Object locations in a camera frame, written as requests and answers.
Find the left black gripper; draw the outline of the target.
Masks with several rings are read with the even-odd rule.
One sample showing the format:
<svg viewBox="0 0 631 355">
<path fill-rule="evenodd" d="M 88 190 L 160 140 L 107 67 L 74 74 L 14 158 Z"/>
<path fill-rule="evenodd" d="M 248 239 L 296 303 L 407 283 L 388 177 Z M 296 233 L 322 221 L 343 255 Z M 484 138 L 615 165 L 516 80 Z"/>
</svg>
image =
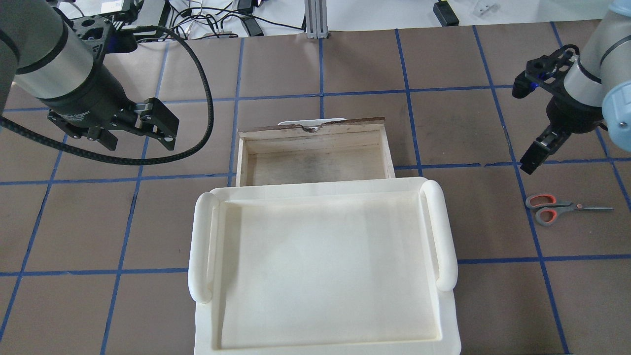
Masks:
<svg viewBox="0 0 631 355">
<path fill-rule="evenodd" d="M 110 130 L 122 130 L 137 136 L 144 132 L 137 127 L 138 115 L 120 82 L 108 69 L 95 69 L 85 82 L 69 94 L 48 100 L 48 119 L 74 139 L 87 137 L 92 127 L 103 128 L 99 143 L 115 151 L 118 139 Z M 144 101 L 143 130 L 159 138 L 176 139 L 179 119 L 158 98 Z"/>
</svg>

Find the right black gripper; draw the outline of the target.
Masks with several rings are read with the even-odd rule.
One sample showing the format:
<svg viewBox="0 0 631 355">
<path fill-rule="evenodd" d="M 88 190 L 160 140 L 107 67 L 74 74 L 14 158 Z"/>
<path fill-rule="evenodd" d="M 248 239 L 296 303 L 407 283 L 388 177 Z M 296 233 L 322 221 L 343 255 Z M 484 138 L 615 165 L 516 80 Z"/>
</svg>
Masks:
<svg viewBox="0 0 631 355">
<path fill-rule="evenodd" d="M 548 127 L 520 158 L 520 169 L 527 175 L 532 175 L 545 162 L 550 148 L 560 148 L 571 135 L 589 133 L 602 123 L 601 108 L 566 103 L 558 97 L 550 99 L 546 115 L 550 121 Z"/>
</svg>

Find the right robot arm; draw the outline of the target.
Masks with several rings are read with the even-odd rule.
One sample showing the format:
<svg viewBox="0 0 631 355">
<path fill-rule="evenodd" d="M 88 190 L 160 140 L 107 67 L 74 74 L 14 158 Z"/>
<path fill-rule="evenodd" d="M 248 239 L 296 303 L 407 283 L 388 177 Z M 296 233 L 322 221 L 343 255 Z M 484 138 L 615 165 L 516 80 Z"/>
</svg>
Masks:
<svg viewBox="0 0 631 355">
<path fill-rule="evenodd" d="M 520 159 L 531 175 L 572 134 L 604 127 L 613 143 L 631 149 L 631 7 L 615 0 L 590 40 L 568 44 L 527 62 L 514 80 L 512 96 L 522 99 L 541 88 L 552 95 L 548 127 Z"/>
</svg>

